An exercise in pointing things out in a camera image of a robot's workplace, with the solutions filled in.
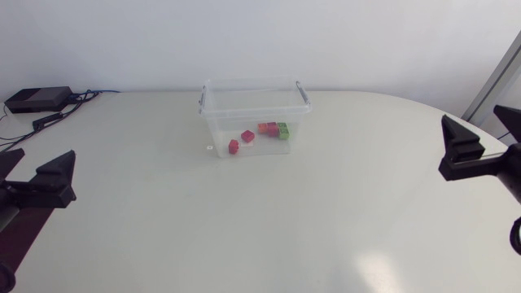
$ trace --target black cable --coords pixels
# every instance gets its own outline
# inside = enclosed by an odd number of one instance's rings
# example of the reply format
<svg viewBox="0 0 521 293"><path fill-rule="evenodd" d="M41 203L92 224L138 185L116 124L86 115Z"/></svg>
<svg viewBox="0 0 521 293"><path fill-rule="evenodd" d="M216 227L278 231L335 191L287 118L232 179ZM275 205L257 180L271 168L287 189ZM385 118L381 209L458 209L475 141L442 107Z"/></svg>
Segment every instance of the black cable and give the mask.
<svg viewBox="0 0 521 293"><path fill-rule="evenodd" d="M0 117L0 121L2 121L2 119L4 119L5 117L7 117L6 104L3 104L3 116Z"/></svg>
<svg viewBox="0 0 521 293"><path fill-rule="evenodd" d="M509 134L510 134L510 131L505 133L505 134L503 134L503 135L501 135L499 138L497 138L497 140L500 140L500 139L504 138L505 136L507 136Z"/></svg>
<svg viewBox="0 0 521 293"><path fill-rule="evenodd" d="M4 262L0 262L0 274L2 274L2 282L0 283L0 293L11 292L16 285L15 272Z"/></svg>
<svg viewBox="0 0 521 293"><path fill-rule="evenodd" d="M510 245L515 252L521 255L521 238L519 237L519 228L521 228L521 217L517 219L510 230Z"/></svg>
<svg viewBox="0 0 521 293"><path fill-rule="evenodd" d="M69 101L69 103L74 104L74 107L70 111L63 113L62 118L52 121L48 125L43 126L42 129L39 129L38 131L34 130L30 133L27 133L25 135L20 135L19 137L16 137L16 138L7 138L6 140L12 140L12 139L17 139L17 138L18 138L18 140L14 141L14 142L6 142L3 144L0 144L0 147L9 145L6 148L4 148L3 150L1 150L0 153L9 151L11 148L16 146L17 144L31 138L34 134L39 133L43 129L47 129L47 128L51 127L52 125L55 125L56 123L59 123L60 121L64 120L65 118L69 117L73 112L75 112L77 109L79 109L81 107L81 105L83 105L84 103L87 103L90 100L92 100L93 98L97 97L100 93L102 93L102 91L87 90L85 93L82 93L82 94L72 94L71 95L72 98L69 99L68 101Z"/></svg>

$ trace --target cable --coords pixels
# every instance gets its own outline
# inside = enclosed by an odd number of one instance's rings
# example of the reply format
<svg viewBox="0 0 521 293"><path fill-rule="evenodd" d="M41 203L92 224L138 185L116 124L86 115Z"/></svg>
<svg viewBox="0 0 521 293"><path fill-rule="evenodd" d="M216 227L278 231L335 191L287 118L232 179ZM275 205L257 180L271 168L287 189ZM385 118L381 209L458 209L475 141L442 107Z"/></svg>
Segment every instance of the cable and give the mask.
<svg viewBox="0 0 521 293"><path fill-rule="evenodd" d="M521 217L514 221L512 229L510 230L510 245L515 252L521 255L521 238L519 237L519 228L521 228Z"/></svg>
<svg viewBox="0 0 521 293"><path fill-rule="evenodd" d="M501 135L499 138L497 138L497 140L500 140L500 139L504 138L505 136L507 136L509 134L510 134L510 131L505 133L505 134L503 134L503 135Z"/></svg>
<svg viewBox="0 0 521 293"><path fill-rule="evenodd" d="M0 121L2 121L2 119L4 119L5 117L7 117L6 104L3 104L3 116L0 117Z"/></svg>
<svg viewBox="0 0 521 293"><path fill-rule="evenodd" d="M18 140L14 141L14 142L6 142L6 143L3 143L3 144L0 144L0 147L7 146L3 150L1 150L0 153L9 151L11 148L16 146L20 142L23 142L23 141L31 138L34 134L41 132L43 129L47 129L47 128L51 127L52 125L55 125L56 123L59 123L60 121L64 120L65 118L69 117L77 109L79 109L81 107L81 105L83 105L84 103L89 102L91 99L97 97L102 92L120 93L117 90L87 90L85 93L71 94L68 97L68 103L74 104L74 107L70 111L63 113L63 117L62 118L60 118L58 120L55 120L55 121L52 121L48 125L43 126L38 131L34 130L34 131L30 132L30 133L27 133L27 134L24 134L24 135L20 135L19 137L16 137L16 138L1 138L1 139L4 139L4 140L14 140L14 139L18 138Z"/></svg>

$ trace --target white wall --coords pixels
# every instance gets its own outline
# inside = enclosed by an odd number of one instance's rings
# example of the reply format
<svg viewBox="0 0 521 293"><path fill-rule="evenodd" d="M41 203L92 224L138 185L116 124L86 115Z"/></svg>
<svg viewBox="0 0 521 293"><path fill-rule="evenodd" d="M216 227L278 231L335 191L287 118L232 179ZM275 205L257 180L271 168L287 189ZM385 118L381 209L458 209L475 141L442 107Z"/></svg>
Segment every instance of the white wall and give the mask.
<svg viewBox="0 0 521 293"><path fill-rule="evenodd" d="M23 87L198 90L296 74L461 115L521 29L519 0L2 0L0 99Z"/></svg>
<svg viewBox="0 0 521 293"><path fill-rule="evenodd" d="M499 94L497 105L521 109L521 68L518 68L512 80ZM500 138L503 134L508 133L508 129L492 111L479 127L496 138ZM516 143L514 136L511 134L503 137L501 141L507 146Z"/></svg>

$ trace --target black device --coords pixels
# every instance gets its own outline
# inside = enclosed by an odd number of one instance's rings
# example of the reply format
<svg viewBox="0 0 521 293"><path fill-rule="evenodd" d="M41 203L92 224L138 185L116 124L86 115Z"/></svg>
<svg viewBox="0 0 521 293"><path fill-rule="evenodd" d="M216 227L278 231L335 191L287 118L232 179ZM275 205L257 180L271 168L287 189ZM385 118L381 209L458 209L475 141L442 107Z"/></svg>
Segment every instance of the black device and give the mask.
<svg viewBox="0 0 521 293"><path fill-rule="evenodd" d="M10 97L6 106L12 113L62 111L67 97L72 94L68 86L23 89Z"/></svg>
<svg viewBox="0 0 521 293"><path fill-rule="evenodd" d="M495 106L494 113L518 143L509 146L505 153L496 158L481 159L485 149L479 143L479 136L445 115L441 118L445 156L438 169L447 181L483 175L497 176L521 203L521 111ZM510 230L510 245L521 255L520 228L521 217Z"/></svg>
<svg viewBox="0 0 521 293"><path fill-rule="evenodd" d="M66 208L76 155L69 151L36 169L29 182L5 178L24 156L22 149L0 153L0 293L15 286L15 271L54 208Z"/></svg>

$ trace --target green block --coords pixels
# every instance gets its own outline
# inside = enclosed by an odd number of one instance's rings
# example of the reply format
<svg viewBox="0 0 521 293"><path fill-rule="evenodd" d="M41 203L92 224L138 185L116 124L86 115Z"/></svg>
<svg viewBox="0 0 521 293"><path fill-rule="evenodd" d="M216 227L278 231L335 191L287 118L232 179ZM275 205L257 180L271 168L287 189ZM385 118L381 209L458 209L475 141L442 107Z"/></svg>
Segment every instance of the green block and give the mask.
<svg viewBox="0 0 521 293"><path fill-rule="evenodd" d="M289 137L290 137L290 131L287 130L287 128L279 128L278 129L278 138L280 138L280 139L288 139Z"/></svg>

